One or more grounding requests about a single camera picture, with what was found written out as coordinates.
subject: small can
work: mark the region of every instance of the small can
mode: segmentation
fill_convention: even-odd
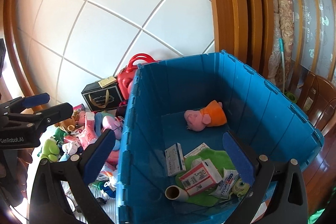
[[[80,104],[80,105],[74,106],[72,109],[73,111],[77,110],[78,112],[80,112],[82,110],[85,110],[85,107],[83,104]]]

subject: red handle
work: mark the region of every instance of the red handle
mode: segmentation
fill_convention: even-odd
[[[144,60],[146,61],[147,63],[152,63],[152,62],[155,62],[155,60],[148,54],[136,54],[134,55],[131,60],[129,61],[128,65],[127,65],[127,68],[126,68],[126,72],[130,72],[132,71],[132,66],[133,66],[133,63],[137,60]]]

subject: wooden wall trim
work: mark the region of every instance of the wooden wall trim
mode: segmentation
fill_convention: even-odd
[[[21,62],[24,59],[16,21],[16,0],[4,0],[3,25],[8,57],[23,95],[26,97],[39,94],[26,63]],[[41,106],[33,108],[34,111],[41,109]]]
[[[235,53],[234,55],[246,63],[248,47],[248,14],[247,0],[232,0],[234,9]]]
[[[333,11],[334,11],[334,17],[336,18],[336,0],[332,0],[333,3]],[[331,61],[331,65],[330,65],[330,70],[329,70],[329,74],[328,74],[328,80],[331,82],[334,76],[334,72],[335,72],[335,65],[336,65],[336,20],[335,20],[335,34],[334,34],[334,49],[333,49],[333,58]]]
[[[211,0],[215,50],[226,50],[246,62],[248,18],[246,0]]]
[[[262,1],[263,16],[263,36],[259,73],[265,78],[268,77],[268,60],[273,49],[273,32],[274,32],[274,11],[273,0]]]
[[[232,0],[211,0],[215,51],[225,49],[228,53],[235,53],[234,22]]]
[[[259,71],[263,42],[263,5],[261,0],[247,0],[248,51],[247,64]]]

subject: ceiling grid line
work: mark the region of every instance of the ceiling grid line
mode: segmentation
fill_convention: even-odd
[[[145,20],[145,22],[142,24],[142,25],[139,25],[135,22],[133,22],[132,20],[128,19],[127,17],[107,8],[107,7],[104,7],[102,6],[101,4],[99,3],[96,3],[92,0],[82,0],[83,1],[83,5],[81,6],[74,22],[73,22],[73,25],[72,25],[72,28],[68,34],[68,38],[66,40],[66,43],[65,43],[65,46],[64,46],[64,50],[63,50],[63,55],[60,54],[60,53],[57,53],[55,52],[54,50],[50,49],[49,47],[47,47],[46,45],[42,44],[41,42],[37,41],[36,39],[33,38],[34,36],[34,29],[35,29],[35,24],[36,24],[36,21],[37,21],[37,17],[38,17],[38,14],[39,14],[39,11],[40,11],[40,8],[41,8],[41,5],[43,3],[44,0],[41,1],[40,5],[39,5],[39,8],[38,8],[38,11],[37,11],[37,14],[36,14],[36,17],[35,17],[35,20],[34,20],[34,24],[33,24],[33,32],[31,35],[28,35],[25,31],[21,30],[23,33],[27,34],[28,37],[30,38],[30,43],[29,43],[29,49],[28,49],[28,56],[27,56],[27,63],[28,63],[28,58],[29,58],[29,51],[30,51],[30,46],[31,46],[31,43],[36,42],[38,43],[39,45],[43,46],[44,48],[50,50],[52,53],[56,54],[57,56],[61,57],[61,62],[60,62],[60,66],[59,66],[59,70],[58,70],[58,76],[57,76],[57,82],[56,82],[56,94],[55,94],[55,101],[58,101],[58,88],[59,88],[59,78],[60,78],[60,75],[61,75],[61,69],[62,69],[62,65],[65,65],[63,63],[64,60],[68,61],[69,63],[71,63],[72,65],[76,66],[77,68],[87,72],[88,74],[94,76],[94,77],[97,77],[99,79],[102,79],[100,76],[84,69],[83,67],[77,65],[76,63],[74,63],[73,61],[70,61],[69,59],[65,58],[65,53],[67,51],[67,48],[68,48],[68,44],[69,44],[69,41],[70,41],[70,38],[71,38],[71,35],[75,29],[75,26],[78,22],[78,19],[80,18],[80,15],[82,14],[82,11],[85,7],[85,5],[87,3],[90,3],[106,12],[108,12],[109,14],[119,18],[120,20],[132,25],[133,27],[137,28],[138,29],[138,32],[137,34],[135,35],[135,37],[132,39],[130,45],[128,46],[127,50],[125,51],[124,55],[122,56],[120,62],[118,63],[117,67],[116,67],[116,70],[114,72],[113,75],[115,75],[121,68],[122,64],[125,62],[125,59],[126,57],[128,56],[129,52],[132,50],[132,48],[134,47],[134,45],[137,43],[139,37],[141,36],[142,33],[145,33],[146,35],[149,35],[150,37],[152,37],[153,39],[155,39],[157,42],[159,42],[160,44],[164,45],[166,48],[168,48],[170,51],[174,52],[175,54],[177,54],[178,56],[184,56],[184,54],[182,54],[182,52],[180,52],[179,50],[177,50],[176,48],[174,48],[172,45],[166,43],[164,40],[162,40],[160,37],[158,37],[157,35],[155,35],[154,33],[148,31],[146,28],[148,27],[150,21],[155,17],[155,15],[157,14],[157,12],[161,9],[161,7],[164,5],[164,3],[167,1],[167,0],[161,0],[156,6],[155,8],[152,10],[152,12],[150,13],[150,15],[147,17],[147,19]],[[207,52],[213,45],[214,43],[214,40],[211,41],[211,43],[206,47],[206,49],[204,50],[203,53]]]
[[[33,23],[33,30],[32,30],[32,34],[31,34],[31,36],[33,35],[33,32],[34,32],[34,30],[35,30],[35,23],[36,23],[37,16],[38,16],[38,14],[39,14],[39,11],[40,11],[40,9],[41,9],[41,6],[42,6],[43,1],[44,1],[44,0],[41,0],[41,3],[40,3],[40,5],[39,5],[39,8],[37,9],[36,16],[35,16],[34,23]],[[28,65],[28,61],[29,61],[29,52],[30,52],[31,42],[32,42],[32,41],[30,41],[30,43],[29,43],[29,47],[28,47],[27,65]]]
[[[84,6],[86,5],[86,3],[87,3],[87,0],[84,1],[84,3],[83,3],[83,5],[82,5],[81,9],[80,9],[79,12],[78,12],[78,15],[77,15],[77,17],[76,17],[76,19],[75,19],[75,21],[74,21],[74,23],[73,23],[73,25],[72,25],[72,28],[71,28],[70,33],[69,33],[69,35],[68,35],[68,39],[67,39],[66,44],[65,44],[65,47],[64,47],[63,57],[62,57],[62,60],[61,60],[60,66],[59,66],[58,76],[57,76],[57,82],[56,82],[56,98],[55,98],[56,101],[57,101],[57,96],[58,96],[59,76],[60,76],[61,69],[62,69],[62,65],[63,65],[63,61],[64,61],[64,55],[65,55],[65,52],[66,52],[66,50],[67,50],[67,46],[68,46],[68,43],[69,43],[71,34],[72,34],[72,32],[73,32],[73,29],[75,28],[75,25],[76,25],[76,23],[77,23],[77,20],[78,20],[78,18],[79,18],[79,16],[80,16],[81,12],[83,11]]]

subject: person's hand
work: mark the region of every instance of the person's hand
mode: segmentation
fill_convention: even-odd
[[[17,168],[16,168],[16,176],[18,180],[18,187],[21,190],[22,195],[27,198],[27,168],[28,164],[33,162],[33,158],[31,153],[33,149],[20,149],[17,151]],[[0,163],[0,178],[4,178],[6,176],[6,169]]]

